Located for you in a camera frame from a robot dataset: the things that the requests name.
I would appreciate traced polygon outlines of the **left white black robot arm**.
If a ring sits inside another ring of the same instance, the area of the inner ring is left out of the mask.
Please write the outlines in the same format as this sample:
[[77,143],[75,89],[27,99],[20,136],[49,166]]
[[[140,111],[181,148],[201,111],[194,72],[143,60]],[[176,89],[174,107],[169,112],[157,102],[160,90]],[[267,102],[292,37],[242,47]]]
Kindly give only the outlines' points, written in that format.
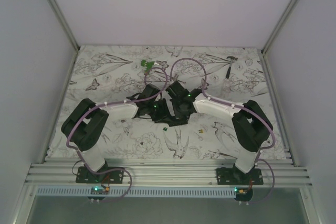
[[150,92],[150,96],[143,99],[124,99],[103,104],[96,104],[90,99],[84,99],[61,127],[63,134],[67,137],[66,146],[76,151],[88,170],[89,178],[95,183],[103,182],[107,177],[107,173],[116,171],[128,172],[124,168],[109,169],[97,146],[97,142],[110,115],[116,120],[131,119],[138,112],[139,103],[154,101],[165,89],[159,90],[152,84],[148,84],[145,88]]

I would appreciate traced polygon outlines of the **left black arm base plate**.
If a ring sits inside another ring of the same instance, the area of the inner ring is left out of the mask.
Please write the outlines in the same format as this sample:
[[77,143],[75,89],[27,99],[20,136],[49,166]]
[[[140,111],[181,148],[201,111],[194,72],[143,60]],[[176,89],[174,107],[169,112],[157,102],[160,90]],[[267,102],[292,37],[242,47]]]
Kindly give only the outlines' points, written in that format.
[[116,170],[106,174],[97,175],[91,173],[86,167],[81,166],[77,170],[77,184],[121,184],[123,181],[124,171]]

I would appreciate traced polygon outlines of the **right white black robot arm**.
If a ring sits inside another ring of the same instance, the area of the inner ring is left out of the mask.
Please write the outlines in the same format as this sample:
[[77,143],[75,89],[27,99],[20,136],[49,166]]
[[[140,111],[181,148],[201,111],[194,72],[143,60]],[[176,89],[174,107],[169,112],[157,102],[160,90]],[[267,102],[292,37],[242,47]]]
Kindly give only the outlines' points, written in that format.
[[259,104],[253,100],[246,103],[226,101],[207,94],[204,89],[188,91],[178,81],[169,85],[166,92],[171,97],[175,115],[203,113],[232,122],[240,144],[233,179],[241,185],[247,183],[261,146],[269,137],[275,137],[273,126]]

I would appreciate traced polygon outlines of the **black fuse box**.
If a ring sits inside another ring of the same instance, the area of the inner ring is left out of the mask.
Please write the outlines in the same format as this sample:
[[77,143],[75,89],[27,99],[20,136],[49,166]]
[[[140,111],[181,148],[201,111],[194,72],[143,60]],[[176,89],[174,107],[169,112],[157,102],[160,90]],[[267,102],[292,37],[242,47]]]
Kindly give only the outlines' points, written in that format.
[[172,119],[171,121],[168,122],[169,127],[174,127],[174,126],[180,126],[180,125],[186,125],[188,123],[188,120],[186,119]]

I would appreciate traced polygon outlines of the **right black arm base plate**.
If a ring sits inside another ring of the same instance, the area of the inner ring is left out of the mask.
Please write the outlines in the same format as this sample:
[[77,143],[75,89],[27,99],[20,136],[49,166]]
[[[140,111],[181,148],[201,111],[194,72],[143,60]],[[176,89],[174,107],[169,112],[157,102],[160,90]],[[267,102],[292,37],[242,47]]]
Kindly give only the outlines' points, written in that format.
[[216,169],[216,179],[218,185],[263,185],[261,170],[253,168],[248,173],[243,173],[238,168],[221,167]]

